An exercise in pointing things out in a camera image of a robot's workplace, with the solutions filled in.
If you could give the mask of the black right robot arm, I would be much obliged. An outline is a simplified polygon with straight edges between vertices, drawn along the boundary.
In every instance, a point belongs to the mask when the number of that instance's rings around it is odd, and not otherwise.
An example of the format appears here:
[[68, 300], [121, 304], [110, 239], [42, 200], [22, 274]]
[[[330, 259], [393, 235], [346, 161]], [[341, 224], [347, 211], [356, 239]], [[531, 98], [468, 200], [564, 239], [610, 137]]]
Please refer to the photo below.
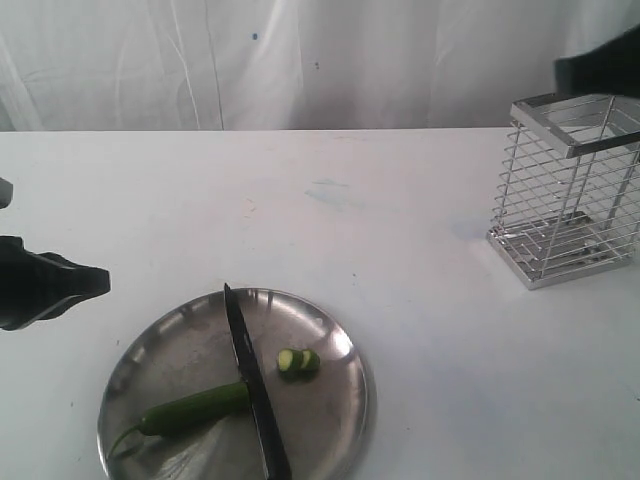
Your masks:
[[640, 31], [635, 26], [599, 47], [554, 61], [556, 91], [639, 98]]

